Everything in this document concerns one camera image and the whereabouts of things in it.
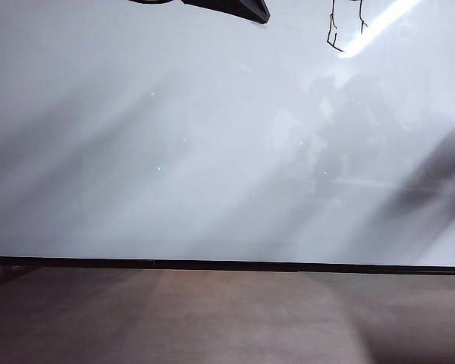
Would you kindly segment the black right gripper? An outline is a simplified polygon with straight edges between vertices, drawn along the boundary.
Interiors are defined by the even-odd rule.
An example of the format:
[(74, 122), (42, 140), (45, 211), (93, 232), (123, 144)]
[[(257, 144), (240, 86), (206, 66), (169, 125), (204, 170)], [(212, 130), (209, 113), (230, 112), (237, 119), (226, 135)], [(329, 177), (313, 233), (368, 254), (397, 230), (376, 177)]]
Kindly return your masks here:
[[(143, 5), (160, 5), (173, 0), (130, 0)], [(230, 14), (258, 24), (266, 24), (270, 19), (270, 12), (263, 0), (183, 0), (186, 5), (206, 8), (213, 11)]]

